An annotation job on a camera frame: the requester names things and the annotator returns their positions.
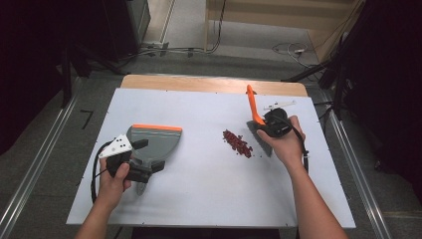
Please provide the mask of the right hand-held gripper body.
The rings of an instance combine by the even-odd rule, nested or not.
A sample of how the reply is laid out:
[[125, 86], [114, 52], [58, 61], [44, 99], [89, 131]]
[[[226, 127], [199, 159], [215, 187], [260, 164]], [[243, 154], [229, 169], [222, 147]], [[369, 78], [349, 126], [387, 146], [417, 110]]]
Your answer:
[[283, 105], [279, 103], [267, 107], [267, 112], [264, 114], [264, 123], [264, 131], [270, 137], [282, 137], [293, 128], [287, 112], [283, 109]]

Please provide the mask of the dark cabinet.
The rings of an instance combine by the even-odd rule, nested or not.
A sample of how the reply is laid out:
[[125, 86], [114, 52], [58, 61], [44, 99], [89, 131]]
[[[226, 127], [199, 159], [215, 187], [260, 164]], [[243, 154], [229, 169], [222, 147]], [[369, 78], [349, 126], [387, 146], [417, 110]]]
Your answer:
[[135, 55], [151, 20], [148, 0], [103, 0], [110, 35], [110, 58]]

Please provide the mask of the pile of red beans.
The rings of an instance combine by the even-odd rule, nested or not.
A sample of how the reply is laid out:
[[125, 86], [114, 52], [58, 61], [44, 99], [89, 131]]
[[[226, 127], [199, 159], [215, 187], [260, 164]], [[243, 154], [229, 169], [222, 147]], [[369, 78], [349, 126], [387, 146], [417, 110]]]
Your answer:
[[244, 155], [247, 158], [252, 156], [253, 149], [243, 140], [241, 135], [236, 135], [231, 131], [225, 129], [223, 131], [224, 140], [235, 150], [238, 154]]

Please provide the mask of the light wooden furniture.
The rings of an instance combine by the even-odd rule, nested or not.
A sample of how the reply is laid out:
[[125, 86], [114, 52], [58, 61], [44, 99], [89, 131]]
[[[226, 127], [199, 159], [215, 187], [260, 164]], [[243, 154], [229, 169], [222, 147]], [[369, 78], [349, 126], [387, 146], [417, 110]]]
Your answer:
[[328, 59], [340, 37], [349, 32], [365, 0], [206, 0], [204, 44], [210, 20], [306, 29], [320, 62]]

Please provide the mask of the white table board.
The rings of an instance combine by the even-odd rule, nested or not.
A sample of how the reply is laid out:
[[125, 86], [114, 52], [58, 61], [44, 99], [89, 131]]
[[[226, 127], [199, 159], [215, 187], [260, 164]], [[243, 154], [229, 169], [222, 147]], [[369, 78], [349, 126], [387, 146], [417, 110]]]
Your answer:
[[[281, 228], [297, 223], [290, 177], [275, 156], [266, 156], [247, 127], [245, 94], [118, 89], [97, 144], [134, 123], [182, 128], [181, 139], [153, 174], [142, 195], [131, 187], [113, 211], [112, 224], [186, 227]], [[224, 140], [241, 135], [252, 156]]]

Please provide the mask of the grey brush with orange handle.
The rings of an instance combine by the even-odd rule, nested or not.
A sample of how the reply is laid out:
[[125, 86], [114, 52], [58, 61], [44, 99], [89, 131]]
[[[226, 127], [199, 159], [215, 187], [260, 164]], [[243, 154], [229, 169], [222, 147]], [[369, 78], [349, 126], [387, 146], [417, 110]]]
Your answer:
[[257, 133], [257, 130], [261, 126], [265, 126], [266, 124], [264, 123], [264, 121], [261, 119], [261, 117], [258, 114], [256, 101], [255, 101], [255, 94], [251, 85], [247, 86], [246, 94], [248, 96], [249, 106], [250, 106], [250, 110], [252, 114], [252, 119], [247, 122], [248, 129], [253, 134], [255, 140], [257, 141], [257, 143], [263, 150], [264, 154], [266, 156], [271, 156], [273, 149], [271, 148], [269, 144], [263, 141]]

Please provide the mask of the metal floor rail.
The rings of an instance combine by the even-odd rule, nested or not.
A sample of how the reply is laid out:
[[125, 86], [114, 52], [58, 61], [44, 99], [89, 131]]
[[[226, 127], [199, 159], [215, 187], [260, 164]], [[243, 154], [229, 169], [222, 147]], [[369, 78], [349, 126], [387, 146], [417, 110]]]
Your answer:
[[69, 102], [60, 109], [53, 125], [51, 126], [47, 136], [41, 144], [37, 154], [32, 160], [29, 169], [19, 184], [17, 190], [12, 194], [10, 201], [7, 204], [5, 212], [0, 219], [0, 239], [7, 239], [11, 234], [13, 227], [19, 218], [25, 204], [27, 203], [30, 194], [41, 175], [45, 164], [47, 163], [53, 148], [58, 141], [65, 124], [70, 117], [72, 110], [79, 98], [81, 88], [85, 80], [81, 77], [76, 77], [71, 90], [74, 94], [71, 96]]
[[323, 119], [325, 138], [355, 224], [353, 229], [347, 229], [347, 233], [353, 238], [392, 239], [343, 121], [338, 120], [328, 106]]

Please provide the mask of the dark curtain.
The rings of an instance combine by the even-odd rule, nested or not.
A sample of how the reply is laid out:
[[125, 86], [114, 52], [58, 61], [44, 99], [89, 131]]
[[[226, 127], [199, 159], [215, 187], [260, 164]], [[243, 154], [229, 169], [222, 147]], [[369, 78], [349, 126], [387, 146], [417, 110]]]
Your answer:
[[422, 203], [422, 0], [367, 0], [361, 16], [344, 101], [379, 140], [381, 163]]
[[0, 155], [63, 90], [61, 57], [82, 44], [95, 0], [0, 0]]

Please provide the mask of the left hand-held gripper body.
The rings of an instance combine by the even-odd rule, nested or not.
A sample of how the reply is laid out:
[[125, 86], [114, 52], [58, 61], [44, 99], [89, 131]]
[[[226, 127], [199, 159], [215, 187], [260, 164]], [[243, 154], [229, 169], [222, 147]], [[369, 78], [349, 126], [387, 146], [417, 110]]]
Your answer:
[[147, 183], [152, 175], [151, 168], [136, 163], [131, 158], [134, 149], [125, 134], [116, 137], [99, 155], [99, 158], [106, 159], [106, 169], [111, 176], [114, 176], [117, 169], [123, 164], [129, 164], [129, 172], [126, 180]]

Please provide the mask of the black metal stand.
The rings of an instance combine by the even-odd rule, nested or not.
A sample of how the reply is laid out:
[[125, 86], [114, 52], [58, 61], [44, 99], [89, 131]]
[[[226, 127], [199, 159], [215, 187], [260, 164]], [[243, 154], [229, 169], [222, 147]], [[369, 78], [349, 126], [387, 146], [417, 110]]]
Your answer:
[[106, 59], [96, 54], [89, 48], [81, 44], [67, 43], [64, 50], [62, 51], [61, 57], [62, 78], [64, 80], [64, 96], [62, 102], [63, 108], [69, 104], [71, 97], [73, 96], [71, 68], [75, 69], [79, 77], [88, 78], [92, 72], [92, 67], [89, 65], [88, 59], [94, 60], [114, 74], [125, 76], [125, 72], [112, 65]]
[[345, 59], [349, 46], [349, 38], [341, 36], [337, 47], [334, 49], [334, 53], [330, 54], [327, 60], [318, 65], [311, 66], [296, 76], [285, 79], [285, 83], [297, 83], [312, 74], [322, 71], [322, 76], [317, 83], [321, 89], [328, 89], [329, 87], [334, 86], [333, 103], [328, 110], [333, 112], [338, 120], [342, 120], [342, 92], [345, 87], [346, 72], [343, 60]]

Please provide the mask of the wooden table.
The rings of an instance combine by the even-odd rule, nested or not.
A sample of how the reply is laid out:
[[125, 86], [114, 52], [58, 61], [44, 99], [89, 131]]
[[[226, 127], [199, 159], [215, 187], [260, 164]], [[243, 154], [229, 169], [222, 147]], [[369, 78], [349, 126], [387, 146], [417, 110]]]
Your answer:
[[306, 87], [301, 83], [254, 81], [220, 77], [127, 75], [120, 84], [125, 89], [228, 94], [245, 94], [248, 85], [258, 95], [293, 97], [306, 97], [308, 95]]

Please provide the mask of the person's right hand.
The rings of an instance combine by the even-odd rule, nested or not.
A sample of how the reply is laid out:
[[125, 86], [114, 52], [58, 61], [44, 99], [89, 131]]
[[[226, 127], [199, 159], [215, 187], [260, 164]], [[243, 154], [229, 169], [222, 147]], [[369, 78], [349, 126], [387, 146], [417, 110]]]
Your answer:
[[261, 129], [258, 129], [257, 133], [273, 148], [276, 156], [287, 170], [303, 169], [302, 159], [306, 135], [303, 133], [297, 116], [291, 116], [289, 120], [293, 129], [280, 138], [270, 137]]

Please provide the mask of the grey power strip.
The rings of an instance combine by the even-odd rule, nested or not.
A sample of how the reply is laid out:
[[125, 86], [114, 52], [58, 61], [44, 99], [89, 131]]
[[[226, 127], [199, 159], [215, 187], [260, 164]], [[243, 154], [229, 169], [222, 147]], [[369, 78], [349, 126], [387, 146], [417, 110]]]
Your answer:
[[165, 55], [169, 50], [169, 43], [142, 43], [138, 55], [156, 56]]

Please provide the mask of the person's left hand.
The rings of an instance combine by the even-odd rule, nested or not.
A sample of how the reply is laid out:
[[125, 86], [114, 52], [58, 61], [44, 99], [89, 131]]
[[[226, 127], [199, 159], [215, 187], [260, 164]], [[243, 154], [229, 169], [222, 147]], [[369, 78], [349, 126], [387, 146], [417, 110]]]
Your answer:
[[114, 176], [111, 176], [106, 169], [106, 159], [102, 158], [100, 189], [98, 198], [95, 202], [95, 208], [101, 214], [111, 214], [119, 204], [123, 193], [131, 187], [131, 182], [125, 178], [129, 172], [129, 164], [123, 163]]

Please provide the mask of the grey dustpan with orange lip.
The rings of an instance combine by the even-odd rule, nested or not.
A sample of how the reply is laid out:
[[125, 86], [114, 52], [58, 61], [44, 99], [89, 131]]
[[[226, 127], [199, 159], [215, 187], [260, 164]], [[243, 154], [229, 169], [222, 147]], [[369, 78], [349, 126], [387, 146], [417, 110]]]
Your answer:
[[[147, 139], [148, 146], [135, 149], [131, 158], [142, 166], [151, 168], [155, 161], [165, 160], [176, 148], [182, 134], [182, 128], [166, 125], [133, 124], [126, 133], [129, 141]], [[142, 195], [147, 183], [138, 182], [136, 193]]]

